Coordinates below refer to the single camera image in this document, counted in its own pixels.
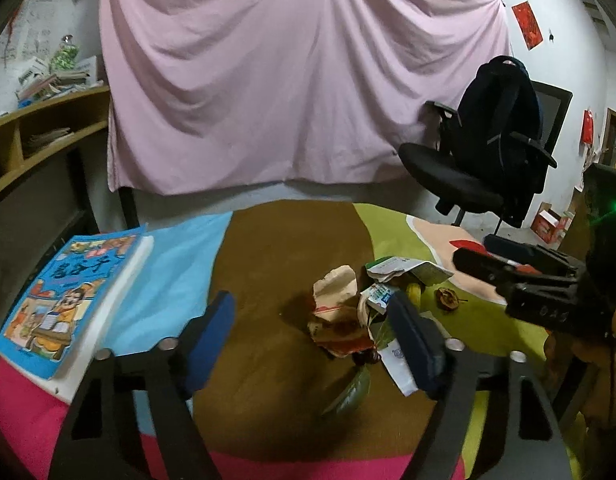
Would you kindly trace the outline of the person's right hand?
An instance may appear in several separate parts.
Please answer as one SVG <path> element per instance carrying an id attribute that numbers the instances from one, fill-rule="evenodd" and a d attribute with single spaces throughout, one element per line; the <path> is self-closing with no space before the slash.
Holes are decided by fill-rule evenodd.
<path id="1" fill-rule="evenodd" d="M 616 426 L 616 344 L 590 344 L 548 333 L 543 385 L 562 430 L 578 415 L 602 429 Z"/>

